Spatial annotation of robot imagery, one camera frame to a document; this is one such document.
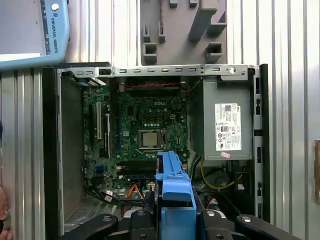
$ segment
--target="hand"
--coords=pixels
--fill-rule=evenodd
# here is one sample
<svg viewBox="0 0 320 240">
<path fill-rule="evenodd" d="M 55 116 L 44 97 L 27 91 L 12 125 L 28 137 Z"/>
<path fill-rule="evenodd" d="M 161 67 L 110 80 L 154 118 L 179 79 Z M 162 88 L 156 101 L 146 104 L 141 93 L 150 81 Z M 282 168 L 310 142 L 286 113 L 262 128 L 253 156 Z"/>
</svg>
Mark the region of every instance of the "hand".
<svg viewBox="0 0 320 240">
<path fill-rule="evenodd" d="M 4 230 L 0 234 L 0 240 L 13 240 L 14 234 L 10 231 Z"/>
<path fill-rule="evenodd" d="M 0 220 L 6 219 L 7 209 L 8 209 L 7 197 L 2 187 L 0 187 Z"/>
<path fill-rule="evenodd" d="M 8 209 L 7 197 L 0 187 L 0 220 L 6 219 L 6 210 Z M 11 231 L 3 230 L 0 234 L 0 240 L 13 240 L 14 234 Z"/>
</svg>

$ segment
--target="gray power supply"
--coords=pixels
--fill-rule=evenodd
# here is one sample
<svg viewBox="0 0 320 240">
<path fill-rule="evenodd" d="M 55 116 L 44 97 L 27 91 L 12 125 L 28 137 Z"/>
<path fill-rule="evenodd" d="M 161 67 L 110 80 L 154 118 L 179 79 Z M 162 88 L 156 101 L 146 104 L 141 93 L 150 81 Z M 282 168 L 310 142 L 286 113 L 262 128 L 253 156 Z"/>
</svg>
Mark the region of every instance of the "gray power supply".
<svg viewBox="0 0 320 240">
<path fill-rule="evenodd" d="M 252 159 L 253 124 L 246 86 L 218 87 L 205 77 L 190 100 L 192 149 L 205 160 Z"/>
</svg>

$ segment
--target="cpu socket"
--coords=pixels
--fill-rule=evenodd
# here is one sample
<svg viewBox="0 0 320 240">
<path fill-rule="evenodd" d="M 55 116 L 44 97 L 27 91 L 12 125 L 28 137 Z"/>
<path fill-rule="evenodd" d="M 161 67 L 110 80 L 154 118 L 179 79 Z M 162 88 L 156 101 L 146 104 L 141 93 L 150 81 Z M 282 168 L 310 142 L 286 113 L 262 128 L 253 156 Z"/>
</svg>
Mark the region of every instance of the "cpu socket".
<svg viewBox="0 0 320 240">
<path fill-rule="evenodd" d="M 138 131 L 138 148 L 141 150 L 163 149 L 166 142 L 165 129 L 156 130 L 139 130 Z"/>
</svg>

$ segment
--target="silver metal panel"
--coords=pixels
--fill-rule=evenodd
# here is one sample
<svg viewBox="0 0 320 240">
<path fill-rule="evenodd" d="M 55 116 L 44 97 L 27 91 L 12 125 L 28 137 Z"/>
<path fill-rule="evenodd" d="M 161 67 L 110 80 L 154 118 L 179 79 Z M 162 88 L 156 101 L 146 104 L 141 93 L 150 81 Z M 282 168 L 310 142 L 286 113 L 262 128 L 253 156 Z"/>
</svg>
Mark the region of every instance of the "silver metal panel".
<svg viewBox="0 0 320 240">
<path fill-rule="evenodd" d="M 228 64 L 268 64 L 271 222 L 318 239 L 319 1 L 228 0 L 227 12 Z"/>
<path fill-rule="evenodd" d="M 65 60 L 136 66 L 138 4 L 139 0 L 69 1 L 70 42 Z"/>
<path fill-rule="evenodd" d="M 11 228 L 15 239 L 43 240 L 41 70 L 2 72 L 0 93 L 3 124 L 1 181 L 10 202 Z"/>
</svg>

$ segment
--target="motherboard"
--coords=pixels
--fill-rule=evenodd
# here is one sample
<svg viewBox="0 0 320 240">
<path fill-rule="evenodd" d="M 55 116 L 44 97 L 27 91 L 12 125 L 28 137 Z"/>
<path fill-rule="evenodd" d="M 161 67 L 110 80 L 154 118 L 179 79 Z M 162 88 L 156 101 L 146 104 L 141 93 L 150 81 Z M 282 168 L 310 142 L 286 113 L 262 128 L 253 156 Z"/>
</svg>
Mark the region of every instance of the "motherboard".
<svg viewBox="0 0 320 240">
<path fill-rule="evenodd" d="M 188 152 L 188 98 L 111 93 L 109 87 L 83 90 L 84 173 L 104 177 L 105 187 L 153 181 L 159 151 L 175 151 L 183 163 Z"/>
</svg>

